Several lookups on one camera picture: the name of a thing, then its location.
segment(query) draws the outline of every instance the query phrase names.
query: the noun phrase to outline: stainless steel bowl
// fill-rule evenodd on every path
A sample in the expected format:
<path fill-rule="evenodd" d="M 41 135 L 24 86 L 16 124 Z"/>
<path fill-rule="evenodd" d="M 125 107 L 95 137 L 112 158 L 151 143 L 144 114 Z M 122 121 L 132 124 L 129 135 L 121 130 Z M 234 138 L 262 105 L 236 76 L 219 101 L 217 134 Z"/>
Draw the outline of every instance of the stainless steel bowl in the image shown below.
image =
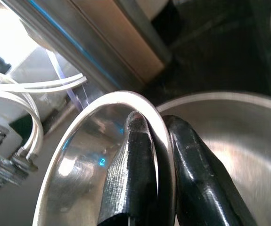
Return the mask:
<path fill-rule="evenodd" d="M 104 95 L 86 107 L 61 139 L 45 175 L 33 226 L 96 226 L 107 166 L 123 141 L 128 114 L 148 120 L 158 166 L 161 225 L 175 216 L 175 171 L 168 131 L 156 108 L 131 92 Z"/>
<path fill-rule="evenodd" d="M 271 226 L 271 99 L 205 93 L 157 109 L 193 126 L 225 165 L 257 224 Z"/>

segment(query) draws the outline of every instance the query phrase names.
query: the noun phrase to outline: dark floor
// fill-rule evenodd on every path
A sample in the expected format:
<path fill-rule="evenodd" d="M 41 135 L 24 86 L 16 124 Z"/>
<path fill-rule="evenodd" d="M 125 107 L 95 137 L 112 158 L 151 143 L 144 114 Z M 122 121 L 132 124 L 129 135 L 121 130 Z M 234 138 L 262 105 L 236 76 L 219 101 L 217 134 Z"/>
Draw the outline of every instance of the dark floor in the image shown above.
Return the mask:
<path fill-rule="evenodd" d="M 268 68 L 249 1 L 191 0 L 177 9 L 183 26 L 169 46 L 174 60 L 143 95 L 155 105 L 210 90 L 270 95 Z"/>

